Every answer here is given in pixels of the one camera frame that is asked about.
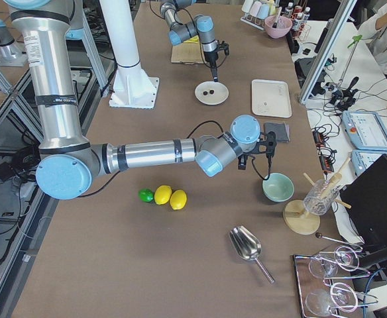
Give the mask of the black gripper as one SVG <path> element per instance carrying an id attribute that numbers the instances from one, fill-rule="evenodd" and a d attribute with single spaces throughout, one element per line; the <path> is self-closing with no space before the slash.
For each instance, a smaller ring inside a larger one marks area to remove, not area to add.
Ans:
<path id="1" fill-rule="evenodd" d="M 269 133 L 261 132 L 260 136 L 263 136 L 264 138 L 260 138 L 256 142 L 252 150 L 243 152 L 238 157 L 238 169 L 239 170 L 246 169 L 248 156 L 252 156 L 253 154 L 265 154 L 268 162 L 267 177 L 270 177 L 272 172 L 272 159 L 274 157 L 275 149 L 276 149 L 276 135 L 274 132 L 271 131 Z"/>
<path id="2" fill-rule="evenodd" d="M 213 81 L 218 82 L 218 71 L 217 71 L 217 60 L 219 59 L 218 53 L 224 51 L 225 55 L 229 55 L 229 44 L 225 41 L 220 42 L 219 40 L 214 40 L 212 42 L 205 41 L 202 42 L 202 51 L 205 58 L 205 62 L 208 67 L 212 69 Z"/>

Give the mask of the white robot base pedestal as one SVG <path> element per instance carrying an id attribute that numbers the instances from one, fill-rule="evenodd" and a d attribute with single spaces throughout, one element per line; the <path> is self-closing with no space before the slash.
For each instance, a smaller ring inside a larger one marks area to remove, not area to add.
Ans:
<path id="1" fill-rule="evenodd" d="M 100 5 L 117 64 L 109 105 L 153 109 L 159 79 L 141 66 L 129 2 L 102 0 Z"/>

